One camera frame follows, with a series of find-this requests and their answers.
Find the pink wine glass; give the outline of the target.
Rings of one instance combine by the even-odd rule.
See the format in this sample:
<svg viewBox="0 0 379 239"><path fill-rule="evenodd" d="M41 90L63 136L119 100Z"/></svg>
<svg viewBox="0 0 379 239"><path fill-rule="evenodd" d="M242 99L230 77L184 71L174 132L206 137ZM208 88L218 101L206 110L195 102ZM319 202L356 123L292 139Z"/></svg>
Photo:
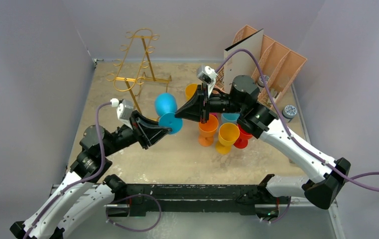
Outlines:
<svg viewBox="0 0 379 239"><path fill-rule="evenodd" d="M210 113L212 116L214 116L216 119L218 119L218 114L217 113Z"/></svg>

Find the yellow wine glass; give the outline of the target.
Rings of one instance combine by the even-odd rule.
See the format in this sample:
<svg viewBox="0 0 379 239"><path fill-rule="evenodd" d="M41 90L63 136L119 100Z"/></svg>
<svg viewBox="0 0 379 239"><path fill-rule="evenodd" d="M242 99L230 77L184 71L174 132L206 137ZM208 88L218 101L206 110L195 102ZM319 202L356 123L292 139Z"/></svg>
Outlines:
<svg viewBox="0 0 379 239"><path fill-rule="evenodd" d="M189 101L192 98L192 96L197 90L197 87L198 87L197 84L189 84L186 86L185 91L184 91L186 101Z"/></svg>
<svg viewBox="0 0 379 239"><path fill-rule="evenodd" d="M215 149L218 153L224 155L228 154L233 144L240 136L240 130L234 123L224 123L220 126L218 132L218 141L215 145Z"/></svg>

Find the orange wine glass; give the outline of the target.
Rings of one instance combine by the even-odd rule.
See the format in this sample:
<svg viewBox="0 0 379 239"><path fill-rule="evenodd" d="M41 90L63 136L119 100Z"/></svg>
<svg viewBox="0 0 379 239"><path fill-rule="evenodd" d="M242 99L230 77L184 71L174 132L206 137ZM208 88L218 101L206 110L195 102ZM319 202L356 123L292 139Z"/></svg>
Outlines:
<svg viewBox="0 0 379 239"><path fill-rule="evenodd" d="M214 142L214 135L218 129L219 121L209 114L209 119L205 122L198 123L199 136L198 142L203 147L211 146Z"/></svg>

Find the blue wine glass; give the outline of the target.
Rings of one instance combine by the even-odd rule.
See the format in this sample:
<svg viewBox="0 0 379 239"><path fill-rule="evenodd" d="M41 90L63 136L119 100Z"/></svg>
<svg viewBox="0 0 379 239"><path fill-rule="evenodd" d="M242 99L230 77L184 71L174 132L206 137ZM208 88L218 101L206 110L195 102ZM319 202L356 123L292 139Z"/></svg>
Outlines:
<svg viewBox="0 0 379 239"><path fill-rule="evenodd" d="M182 129L183 120L175 116L177 102L172 94L162 93L158 95L155 99L154 107L159 116L158 124L171 128L170 134L176 134Z"/></svg>
<svg viewBox="0 0 379 239"><path fill-rule="evenodd" d="M233 123L237 124L237 120L239 118L239 113L222 113L221 114L221 123Z"/></svg>

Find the red wine glass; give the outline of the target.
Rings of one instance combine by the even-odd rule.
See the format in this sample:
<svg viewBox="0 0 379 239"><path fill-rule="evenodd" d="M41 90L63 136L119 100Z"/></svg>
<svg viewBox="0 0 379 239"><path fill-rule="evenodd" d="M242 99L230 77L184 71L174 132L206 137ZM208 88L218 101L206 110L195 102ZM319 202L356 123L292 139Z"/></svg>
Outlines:
<svg viewBox="0 0 379 239"><path fill-rule="evenodd" d="M242 127L238 124L238 129L240 131L240 135L238 139L234 143L234 147L238 149L244 149L247 147L249 140L253 137L251 134L245 132Z"/></svg>

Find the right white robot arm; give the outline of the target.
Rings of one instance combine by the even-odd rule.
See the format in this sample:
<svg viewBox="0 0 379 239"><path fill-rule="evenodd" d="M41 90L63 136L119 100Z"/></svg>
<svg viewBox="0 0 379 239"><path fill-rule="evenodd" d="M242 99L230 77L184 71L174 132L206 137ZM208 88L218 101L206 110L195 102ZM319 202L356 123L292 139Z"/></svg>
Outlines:
<svg viewBox="0 0 379 239"><path fill-rule="evenodd" d="M235 77L229 93L208 96L205 84L201 84L191 99L177 110L176 117L205 122L209 113L239 113L237 123L245 132L279 150L309 178L295 184L273 176L258 188L259 199L269 203L280 196L304 197L316 207L328 209L345 184L336 170L348 175L350 162L344 158L336 160L304 139L298 139L293 131L285 131L284 122L277 114L258 101L259 93L258 86L247 75Z"/></svg>

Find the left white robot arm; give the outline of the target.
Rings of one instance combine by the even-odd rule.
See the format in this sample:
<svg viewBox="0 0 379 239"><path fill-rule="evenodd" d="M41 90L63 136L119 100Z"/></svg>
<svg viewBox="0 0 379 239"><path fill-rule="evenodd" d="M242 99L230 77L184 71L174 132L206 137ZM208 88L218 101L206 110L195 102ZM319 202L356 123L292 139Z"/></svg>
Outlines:
<svg viewBox="0 0 379 239"><path fill-rule="evenodd" d="M119 114L125 123L109 132L99 123L88 127L80 141L82 147L76 160L58 188L27 220L13 223L11 233L17 239L64 239L95 209L106 204L129 203L143 193L129 194L129 184L116 174L105 176L112 165L110 156L135 143L143 149L156 144L172 129L144 117L137 111L128 116Z"/></svg>

